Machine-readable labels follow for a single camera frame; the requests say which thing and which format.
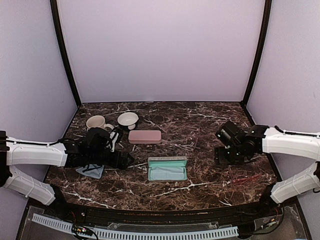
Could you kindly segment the light blue cleaning cloth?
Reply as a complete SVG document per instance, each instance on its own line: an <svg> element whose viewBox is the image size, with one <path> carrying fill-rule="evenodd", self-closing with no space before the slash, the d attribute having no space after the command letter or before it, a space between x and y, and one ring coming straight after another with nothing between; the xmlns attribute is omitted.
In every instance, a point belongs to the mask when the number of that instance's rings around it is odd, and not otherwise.
<svg viewBox="0 0 320 240"><path fill-rule="evenodd" d="M182 181L186 179L183 167L153 167L149 169L151 181Z"/></svg>

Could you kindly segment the clear pink sunglasses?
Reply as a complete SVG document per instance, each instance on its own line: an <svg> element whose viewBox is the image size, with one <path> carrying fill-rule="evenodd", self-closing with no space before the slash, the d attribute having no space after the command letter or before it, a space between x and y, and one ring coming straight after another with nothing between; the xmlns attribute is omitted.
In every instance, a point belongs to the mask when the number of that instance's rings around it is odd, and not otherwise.
<svg viewBox="0 0 320 240"><path fill-rule="evenodd" d="M241 165L228 165L227 170L231 183L235 185L244 185L254 182L262 176L261 173L255 173L247 171L246 169L242 169Z"/></svg>

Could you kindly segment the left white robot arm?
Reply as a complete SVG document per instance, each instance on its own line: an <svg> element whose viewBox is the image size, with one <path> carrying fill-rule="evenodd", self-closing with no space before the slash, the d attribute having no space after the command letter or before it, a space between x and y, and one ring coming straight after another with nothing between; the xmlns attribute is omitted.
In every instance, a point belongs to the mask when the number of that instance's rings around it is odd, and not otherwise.
<svg viewBox="0 0 320 240"><path fill-rule="evenodd" d="M97 165L125 170L134 158L128 152L115 149L122 136L123 131L118 128L108 132L94 127L77 140L61 138L56 142L36 142L8 137L5 131L1 131L0 186L50 206L58 217L67 218L71 208L60 188L40 182L16 166L47 165L89 169L90 165Z"/></svg>

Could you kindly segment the grey case teal lining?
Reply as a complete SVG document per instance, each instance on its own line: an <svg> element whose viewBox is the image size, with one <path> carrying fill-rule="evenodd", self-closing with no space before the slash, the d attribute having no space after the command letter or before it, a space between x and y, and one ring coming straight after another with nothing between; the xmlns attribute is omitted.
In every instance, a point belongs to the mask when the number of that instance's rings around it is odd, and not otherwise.
<svg viewBox="0 0 320 240"><path fill-rule="evenodd" d="M148 180L150 182L181 182L187 180L186 156L149 157Z"/></svg>

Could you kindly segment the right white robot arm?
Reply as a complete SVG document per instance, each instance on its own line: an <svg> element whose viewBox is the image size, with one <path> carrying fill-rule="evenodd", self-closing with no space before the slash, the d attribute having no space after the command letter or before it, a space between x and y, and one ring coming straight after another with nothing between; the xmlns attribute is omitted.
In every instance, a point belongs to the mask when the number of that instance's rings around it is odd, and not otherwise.
<svg viewBox="0 0 320 240"><path fill-rule="evenodd" d="M250 161L255 154L286 154L315 162L294 176L266 187L255 205L255 213L266 217L275 205L309 190L320 190L320 134L280 129L278 126L253 125L242 129L232 121L222 124L215 136L223 143L217 152L231 163Z"/></svg>

